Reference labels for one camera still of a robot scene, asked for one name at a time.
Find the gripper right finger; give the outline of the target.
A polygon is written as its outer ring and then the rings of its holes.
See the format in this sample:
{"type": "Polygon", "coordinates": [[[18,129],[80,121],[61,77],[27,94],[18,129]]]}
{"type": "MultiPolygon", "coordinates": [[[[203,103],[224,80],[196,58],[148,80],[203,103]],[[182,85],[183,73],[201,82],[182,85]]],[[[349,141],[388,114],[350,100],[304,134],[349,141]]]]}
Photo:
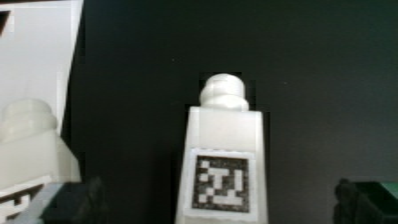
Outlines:
{"type": "Polygon", "coordinates": [[[340,181],[334,224],[398,224],[398,182],[340,181]]]}

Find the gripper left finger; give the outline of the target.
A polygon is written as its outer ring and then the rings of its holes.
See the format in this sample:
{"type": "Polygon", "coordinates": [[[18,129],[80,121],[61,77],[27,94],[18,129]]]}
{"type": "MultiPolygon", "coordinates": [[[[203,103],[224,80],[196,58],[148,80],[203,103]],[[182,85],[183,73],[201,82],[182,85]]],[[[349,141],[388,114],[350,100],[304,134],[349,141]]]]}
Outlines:
{"type": "Polygon", "coordinates": [[[109,224],[105,187],[98,177],[66,183],[41,214],[45,224],[109,224]]]}

